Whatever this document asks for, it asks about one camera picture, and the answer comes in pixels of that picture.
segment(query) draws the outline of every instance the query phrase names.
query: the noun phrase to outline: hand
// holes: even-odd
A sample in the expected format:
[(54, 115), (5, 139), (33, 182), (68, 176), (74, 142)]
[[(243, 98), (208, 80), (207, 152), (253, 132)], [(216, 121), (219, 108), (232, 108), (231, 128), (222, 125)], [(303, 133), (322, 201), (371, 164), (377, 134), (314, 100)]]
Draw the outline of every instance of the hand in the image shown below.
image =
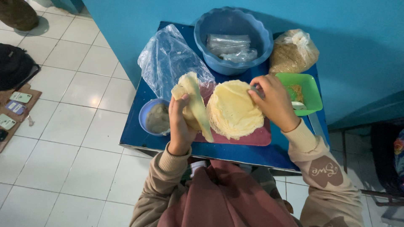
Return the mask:
[(175, 100), (171, 96), (168, 114), (170, 116), (171, 142), (168, 151), (174, 156), (183, 156), (191, 147), (197, 131), (185, 123), (182, 110), (189, 103), (189, 95), (185, 94), (180, 99)]
[(248, 93), (262, 112), (284, 132), (297, 128), (300, 118), (293, 111), (288, 91), (280, 80), (272, 75), (258, 76), (250, 83), (251, 86), (255, 84), (258, 84), (258, 89), (264, 91), (265, 98), (261, 99), (252, 90), (249, 90)]

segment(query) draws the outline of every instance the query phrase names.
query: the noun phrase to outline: black backpack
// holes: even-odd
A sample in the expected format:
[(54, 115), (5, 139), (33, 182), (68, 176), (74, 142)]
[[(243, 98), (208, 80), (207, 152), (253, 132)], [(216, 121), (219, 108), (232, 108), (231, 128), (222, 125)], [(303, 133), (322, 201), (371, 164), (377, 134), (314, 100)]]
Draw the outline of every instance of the black backpack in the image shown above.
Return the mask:
[(24, 50), (0, 43), (0, 90), (18, 90), (39, 71), (39, 65)]

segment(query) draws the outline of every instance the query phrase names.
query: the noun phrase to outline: right hand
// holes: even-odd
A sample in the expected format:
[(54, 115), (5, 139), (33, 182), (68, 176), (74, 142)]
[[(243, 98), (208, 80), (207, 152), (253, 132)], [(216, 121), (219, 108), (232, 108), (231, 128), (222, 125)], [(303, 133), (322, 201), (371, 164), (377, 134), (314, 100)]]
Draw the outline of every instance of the right hand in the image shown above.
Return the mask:
[(300, 124), (300, 118), (296, 116), (288, 91), (280, 80), (273, 75), (258, 76), (250, 83), (251, 86), (255, 84), (262, 88), (265, 98), (261, 99), (252, 90), (249, 90), (248, 93), (261, 111), (283, 132), (290, 132), (297, 128)]

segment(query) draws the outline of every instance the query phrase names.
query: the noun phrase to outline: mobile phone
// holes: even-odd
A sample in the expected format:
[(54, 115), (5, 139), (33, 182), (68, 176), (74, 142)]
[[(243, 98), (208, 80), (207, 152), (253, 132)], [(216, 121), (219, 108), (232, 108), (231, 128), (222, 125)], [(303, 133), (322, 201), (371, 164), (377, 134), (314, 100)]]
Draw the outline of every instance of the mobile phone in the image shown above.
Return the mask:
[(13, 111), (14, 113), (21, 115), (24, 112), (24, 109), (26, 109), (27, 107), (22, 105), (21, 103), (11, 100), (7, 105), (6, 108), (8, 110)]
[(27, 103), (27, 102), (29, 102), (29, 100), (31, 98), (32, 98), (32, 95), (30, 95), (30, 94), (25, 94), (25, 93), (15, 91), (11, 95), (10, 100), (14, 100), (14, 101), (17, 101), (17, 102), (22, 102), (22, 103)]
[(4, 113), (0, 114), (0, 126), (5, 130), (9, 130), (15, 125), (15, 120), (11, 119), (9, 116)]
[(4, 129), (0, 129), (0, 142), (3, 142), (7, 138), (8, 132)]

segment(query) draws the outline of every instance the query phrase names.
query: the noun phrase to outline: tiled floor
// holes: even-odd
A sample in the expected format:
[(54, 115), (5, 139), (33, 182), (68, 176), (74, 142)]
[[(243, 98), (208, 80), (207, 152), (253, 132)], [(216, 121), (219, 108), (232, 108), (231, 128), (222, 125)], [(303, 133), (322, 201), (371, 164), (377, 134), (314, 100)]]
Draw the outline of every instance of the tiled floor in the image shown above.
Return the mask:
[[(30, 83), (43, 94), (30, 112), (34, 126), (23, 122), (0, 154), (0, 226), (127, 226), (150, 162), (118, 145), (136, 90), (88, 11), (27, 2), (40, 26), (21, 32), (0, 22), (0, 42), (42, 65)], [(330, 137), (342, 164), (341, 136)], [(382, 191), (367, 144), (347, 136), (348, 175), (358, 188)], [(299, 218), (308, 185), (284, 175), (275, 176), (278, 190)], [(387, 226), (386, 208), (361, 199), (365, 226)]]

